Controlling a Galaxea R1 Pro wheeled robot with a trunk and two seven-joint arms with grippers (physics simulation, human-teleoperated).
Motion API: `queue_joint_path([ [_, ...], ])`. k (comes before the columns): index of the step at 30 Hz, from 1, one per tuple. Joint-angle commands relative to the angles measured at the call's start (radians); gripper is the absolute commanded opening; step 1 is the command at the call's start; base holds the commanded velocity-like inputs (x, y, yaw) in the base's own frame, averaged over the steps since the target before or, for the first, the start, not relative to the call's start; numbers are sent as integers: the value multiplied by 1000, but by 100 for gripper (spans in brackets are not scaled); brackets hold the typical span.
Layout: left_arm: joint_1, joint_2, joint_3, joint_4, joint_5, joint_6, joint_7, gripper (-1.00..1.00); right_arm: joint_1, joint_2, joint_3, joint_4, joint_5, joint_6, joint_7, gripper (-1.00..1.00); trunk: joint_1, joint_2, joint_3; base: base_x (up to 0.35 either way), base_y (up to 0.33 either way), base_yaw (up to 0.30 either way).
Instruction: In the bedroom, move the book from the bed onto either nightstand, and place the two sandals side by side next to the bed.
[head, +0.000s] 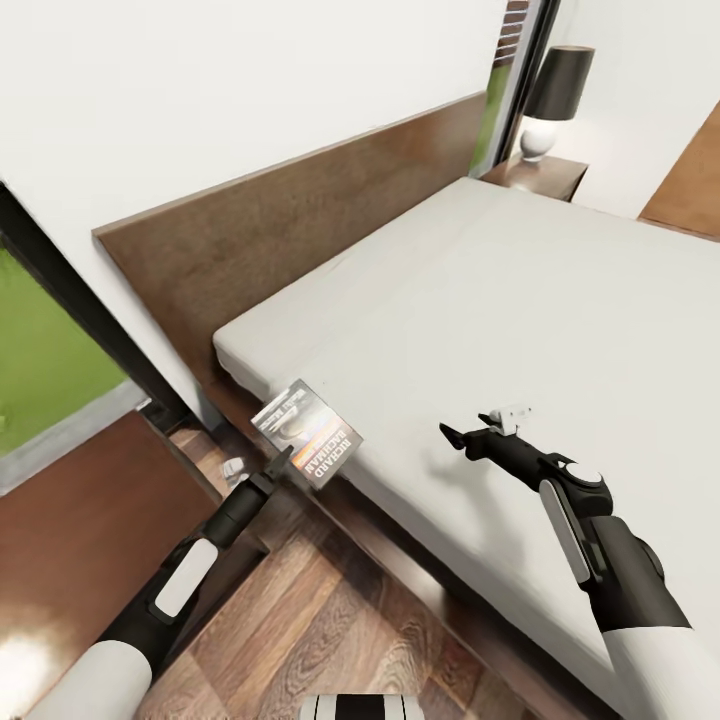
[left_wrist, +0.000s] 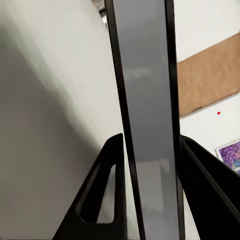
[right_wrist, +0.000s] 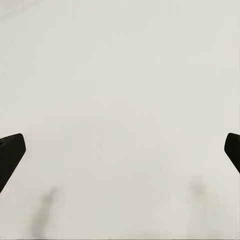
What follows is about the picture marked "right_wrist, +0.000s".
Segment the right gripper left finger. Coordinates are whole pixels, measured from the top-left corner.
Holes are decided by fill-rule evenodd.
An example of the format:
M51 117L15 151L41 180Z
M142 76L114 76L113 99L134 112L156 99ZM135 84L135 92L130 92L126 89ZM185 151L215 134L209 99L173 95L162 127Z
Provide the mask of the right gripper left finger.
M26 153L21 133L0 138L0 194Z

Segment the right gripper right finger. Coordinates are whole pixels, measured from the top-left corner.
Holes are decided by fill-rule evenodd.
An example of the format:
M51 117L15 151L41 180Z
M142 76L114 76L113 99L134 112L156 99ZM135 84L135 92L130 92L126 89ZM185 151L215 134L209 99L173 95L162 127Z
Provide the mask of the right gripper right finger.
M240 173L240 135L229 133L227 135L224 151Z

